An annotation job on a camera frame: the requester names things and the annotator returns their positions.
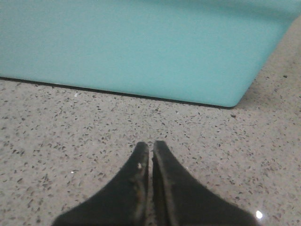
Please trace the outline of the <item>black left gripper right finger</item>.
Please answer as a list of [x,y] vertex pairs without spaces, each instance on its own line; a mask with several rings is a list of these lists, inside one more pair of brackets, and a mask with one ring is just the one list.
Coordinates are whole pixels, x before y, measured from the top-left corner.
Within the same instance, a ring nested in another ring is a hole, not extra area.
[[249,212],[201,185],[164,141],[153,149],[153,201],[159,226],[257,226]]

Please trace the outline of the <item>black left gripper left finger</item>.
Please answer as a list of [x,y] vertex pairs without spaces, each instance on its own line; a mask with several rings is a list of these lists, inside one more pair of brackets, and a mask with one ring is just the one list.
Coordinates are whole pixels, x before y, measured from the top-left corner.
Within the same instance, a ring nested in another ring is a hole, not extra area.
[[55,226],[143,226],[149,181],[149,148],[139,142],[131,156],[100,191],[58,216]]

